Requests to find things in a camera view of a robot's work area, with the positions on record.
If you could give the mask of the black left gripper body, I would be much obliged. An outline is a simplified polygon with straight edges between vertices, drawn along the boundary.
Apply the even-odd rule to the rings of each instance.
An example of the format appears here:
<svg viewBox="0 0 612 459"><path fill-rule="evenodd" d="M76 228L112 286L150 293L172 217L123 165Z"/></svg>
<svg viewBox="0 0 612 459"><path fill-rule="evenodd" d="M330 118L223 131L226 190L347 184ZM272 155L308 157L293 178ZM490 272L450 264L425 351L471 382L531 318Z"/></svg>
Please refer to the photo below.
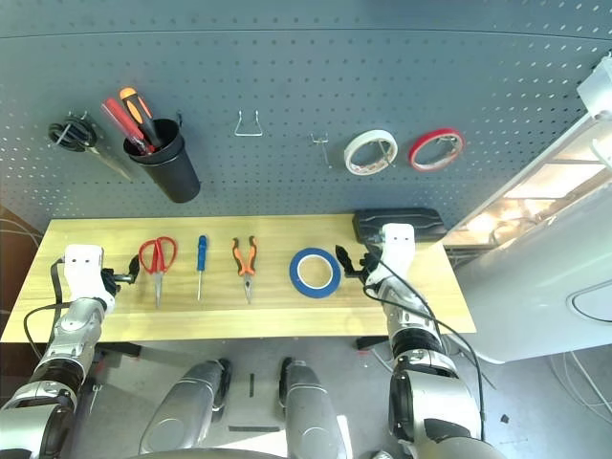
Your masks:
<svg viewBox="0 0 612 459"><path fill-rule="evenodd" d="M113 269L103 268L100 271L102 283L105 290L112 296L115 297L120 291L120 286L115 279L115 273Z"/></svg>

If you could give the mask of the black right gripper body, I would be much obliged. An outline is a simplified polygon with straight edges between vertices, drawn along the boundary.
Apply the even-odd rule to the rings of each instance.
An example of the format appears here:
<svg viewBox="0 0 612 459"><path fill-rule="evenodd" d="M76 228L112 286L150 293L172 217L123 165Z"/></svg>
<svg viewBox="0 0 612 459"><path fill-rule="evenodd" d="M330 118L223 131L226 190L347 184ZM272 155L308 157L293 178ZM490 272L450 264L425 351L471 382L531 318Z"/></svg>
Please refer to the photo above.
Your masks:
<svg viewBox="0 0 612 459"><path fill-rule="evenodd" d="M368 251L363 255L363 258L360 260L360 280L362 283L379 283L381 281L381 273L379 271L381 256L381 251Z"/></svg>

